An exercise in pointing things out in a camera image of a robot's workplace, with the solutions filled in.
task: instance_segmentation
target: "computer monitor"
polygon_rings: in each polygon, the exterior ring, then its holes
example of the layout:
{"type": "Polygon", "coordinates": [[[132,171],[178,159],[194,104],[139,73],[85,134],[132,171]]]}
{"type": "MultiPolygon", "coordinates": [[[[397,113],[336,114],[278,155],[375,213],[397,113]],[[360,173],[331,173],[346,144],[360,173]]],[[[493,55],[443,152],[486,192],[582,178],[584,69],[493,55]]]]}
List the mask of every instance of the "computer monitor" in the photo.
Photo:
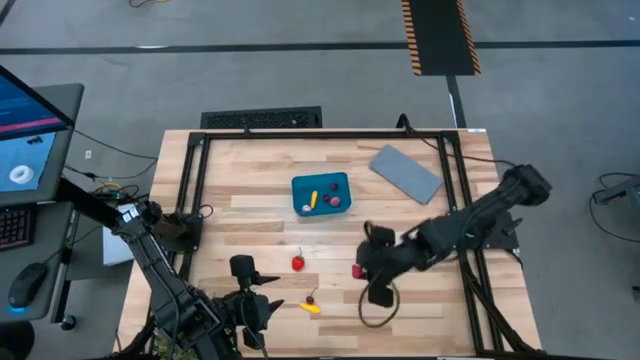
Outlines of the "computer monitor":
{"type": "Polygon", "coordinates": [[[0,140],[73,127],[62,111],[0,66],[0,140]]]}

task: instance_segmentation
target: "keyboard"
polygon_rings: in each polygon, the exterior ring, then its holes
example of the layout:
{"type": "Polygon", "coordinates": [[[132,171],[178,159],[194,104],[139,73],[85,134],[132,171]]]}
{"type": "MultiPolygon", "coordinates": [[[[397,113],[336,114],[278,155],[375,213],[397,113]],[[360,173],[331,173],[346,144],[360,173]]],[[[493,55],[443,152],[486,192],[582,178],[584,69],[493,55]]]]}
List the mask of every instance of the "keyboard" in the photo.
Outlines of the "keyboard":
{"type": "Polygon", "coordinates": [[[30,245],[35,219],[36,205],[0,209],[0,251],[30,245]]]}
{"type": "Polygon", "coordinates": [[[201,129],[291,129],[320,128],[319,106],[202,113],[201,129]]]}

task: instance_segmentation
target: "gray concrete floor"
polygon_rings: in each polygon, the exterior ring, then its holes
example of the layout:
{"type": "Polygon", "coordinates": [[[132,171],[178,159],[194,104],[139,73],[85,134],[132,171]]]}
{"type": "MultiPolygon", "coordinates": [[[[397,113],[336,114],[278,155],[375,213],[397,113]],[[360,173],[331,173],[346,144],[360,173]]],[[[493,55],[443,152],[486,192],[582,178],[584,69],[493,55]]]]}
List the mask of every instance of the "gray concrete floor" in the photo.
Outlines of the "gray concrete floor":
{"type": "MultiPolygon", "coordinates": [[[[633,0],[465,5],[476,41],[640,39],[633,0]]],[[[124,0],[19,0],[0,28],[0,47],[404,39],[399,2],[384,0],[173,0],[140,9],[124,0]]],[[[554,185],[543,207],[515,211],[526,217],[518,235],[544,348],[637,359],[640,304],[630,287],[640,284],[640,245],[600,233],[587,201],[599,174],[640,167],[640,49],[481,50],[479,57],[482,76],[458,78],[468,125],[488,129],[496,157],[532,163],[554,185]]],[[[326,127],[391,126],[400,112],[416,126],[453,126],[444,78],[414,77],[406,51],[30,55],[0,63],[33,86],[83,83],[78,128],[150,155],[165,129],[196,128],[202,111],[321,105],[326,127]]],[[[68,162],[107,175],[145,165],[80,137],[68,162]]],[[[146,190],[151,178],[136,183],[146,190]]],[[[608,228],[640,238],[628,210],[624,201],[596,208],[608,228]]],[[[30,359],[108,353],[126,285],[126,269],[74,284],[77,329],[36,322],[30,359]]]]}

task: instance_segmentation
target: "wooden table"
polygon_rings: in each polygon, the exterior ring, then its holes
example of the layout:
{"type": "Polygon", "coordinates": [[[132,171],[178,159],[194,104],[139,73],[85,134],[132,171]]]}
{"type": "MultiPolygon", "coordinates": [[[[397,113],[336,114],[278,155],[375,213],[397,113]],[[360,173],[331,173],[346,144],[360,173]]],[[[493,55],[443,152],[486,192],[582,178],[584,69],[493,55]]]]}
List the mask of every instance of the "wooden table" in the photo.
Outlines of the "wooden table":
{"type": "MultiPolygon", "coordinates": [[[[189,131],[167,131],[162,142],[151,199],[165,212],[173,211],[175,205],[188,135],[189,131]]],[[[492,158],[485,132],[460,130],[460,138],[464,155],[492,158]]],[[[202,203],[212,205],[215,211],[205,220],[190,280],[210,295],[221,296],[237,289],[229,269],[229,258],[235,254],[252,255],[258,271],[281,276],[281,280],[255,289],[272,301],[286,301],[264,331],[270,356],[474,354],[455,261],[400,276],[396,284],[402,305],[387,326],[369,329],[358,320],[356,303],[365,282],[351,278],[351,265],[363,239],[363,222],[372,220],[401,234],[426,218],[448,211],[444,186],[428,205],[422,206],[369,170],[369,161],[387,144],[441,175],[438,152],[416,139],[211,143],[202,203]],[[335,171],[349,175],[353,204],[348,212],[298,217],[291,207],[291,179],[335,171]],[[295,273],[290,263],[298,248],[307,265],[295,273]],[[322,309],[320,315],[298,307],[314,287],[319,287],[314,296],[322,309]]],[[[198,159],[196,152],[192,181],[198,159]]],[[[464,204],[455,160],[450,161],[457,201],[464,204]]],[[[496,187],[499,179],[493,164],[466,160],[465,165],[474,199],[496,187]]],[[[189,194],[193,194],[194,185],[190,186],[189,194]]],[[[539,347],[519,264],[502,250],[485,254],[496,304],[523,339],[539,347]]],[[[119,327],[123,344],[128,344],[144,324],[149,296],[150,289],[134,266],[119,327]]],[[[491,349],[486,314],[480,305],[478,308],[485,346],[491,349]]],[[[375,319],[385,317],[388,310],[367,304],[364,313],[375,319]]],[[[261,356],[244,345],[241,351],[245,356],[261,356]]]]}

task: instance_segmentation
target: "blue container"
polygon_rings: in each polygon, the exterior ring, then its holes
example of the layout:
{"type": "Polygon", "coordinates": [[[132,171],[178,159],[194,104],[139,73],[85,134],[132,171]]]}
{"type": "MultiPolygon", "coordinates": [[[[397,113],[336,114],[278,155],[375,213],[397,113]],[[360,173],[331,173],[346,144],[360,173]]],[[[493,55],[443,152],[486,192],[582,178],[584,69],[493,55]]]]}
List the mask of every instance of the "blue container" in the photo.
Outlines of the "blue container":
{"type": "Polygon", "coordinates": [[[349,178],[343,172],[296,176],[291,180],[291,191],[293,193],[293,209],[300,216],[338,214],[347,211],[351,206],[349,178]],[[338,189],[331,190],[331,184],[338,184],[338,189]],[[311,206],[311,194],[314,191],[318,192],[316,207],[309,212],[302,211],[304,205],[311,206]],[[325,195],[339,197],[340,205],[331,206],[323,200],[325,195]]]}

